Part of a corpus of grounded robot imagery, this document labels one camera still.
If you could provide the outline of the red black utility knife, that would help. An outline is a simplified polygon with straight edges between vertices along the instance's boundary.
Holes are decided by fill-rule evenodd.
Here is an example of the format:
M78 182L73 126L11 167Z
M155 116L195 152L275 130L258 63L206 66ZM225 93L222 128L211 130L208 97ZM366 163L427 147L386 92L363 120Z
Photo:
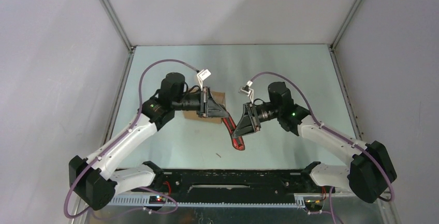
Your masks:
M222 122L224 123L231 140L232 147L238 151L245 150L245 143L242 136L237 136L235 134L235 130L237 128L237 124L234 122L231 116L222 118Z

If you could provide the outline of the brown cardboard express box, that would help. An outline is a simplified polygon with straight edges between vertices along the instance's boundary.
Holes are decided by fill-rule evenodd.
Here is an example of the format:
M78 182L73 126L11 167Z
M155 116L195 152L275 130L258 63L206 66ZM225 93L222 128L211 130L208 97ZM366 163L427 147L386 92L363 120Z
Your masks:
M223 107L226 106L225 103L225 93L211 91L213 99ZM206 122L211 124L221 124L223 121L221 118L201 118L197 115L195 111L183 111L183 117L187 120Z

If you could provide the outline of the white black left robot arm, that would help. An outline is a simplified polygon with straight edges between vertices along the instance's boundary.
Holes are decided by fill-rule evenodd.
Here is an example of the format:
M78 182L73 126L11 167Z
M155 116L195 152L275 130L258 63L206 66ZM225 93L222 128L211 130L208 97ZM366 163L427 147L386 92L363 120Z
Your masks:
M185 76L168 73L159 89L142 101L123 131L85 158L73 157L68 164L70 189L94 211L104 208L114 196L147 187L158 191L164 184L159 167L152 162L117 171L119 164L142 142L170 122L176 111L194 111L200 118L228 118L226 108L212 96L208 86L186 88Z

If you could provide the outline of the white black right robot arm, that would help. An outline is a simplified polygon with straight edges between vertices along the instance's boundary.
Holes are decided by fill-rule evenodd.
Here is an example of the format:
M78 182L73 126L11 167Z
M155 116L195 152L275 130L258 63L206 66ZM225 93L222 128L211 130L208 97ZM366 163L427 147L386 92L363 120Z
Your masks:
M263 122L276 119L294 135L312 141L337 157L343 165L332 166L315 161L301 171L301 185L308 192L320 186L349 190L360 200L373 203L397 178L386 147L378 142L366 143L340 134L314 120L311 112L294 103L285 82L268 86L269 102L243 105L242 116L232 132L233 138L260 131Z

